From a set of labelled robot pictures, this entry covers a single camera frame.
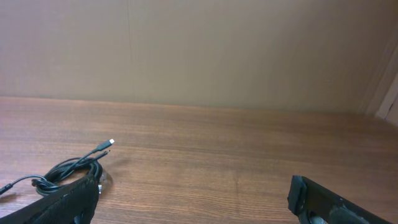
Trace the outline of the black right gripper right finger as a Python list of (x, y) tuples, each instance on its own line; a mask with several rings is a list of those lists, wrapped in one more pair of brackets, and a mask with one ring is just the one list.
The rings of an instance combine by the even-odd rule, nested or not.
[(300, 175), (291, 180), (288, 209), (301, 224), (389, 224), (389, 222)]

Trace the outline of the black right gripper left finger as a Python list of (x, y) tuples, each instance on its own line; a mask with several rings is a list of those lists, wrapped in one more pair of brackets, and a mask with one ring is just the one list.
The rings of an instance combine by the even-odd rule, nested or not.
[(98, 181), (86, 175), (1, 218), (1, 224), (90, 224), (99, 200)]

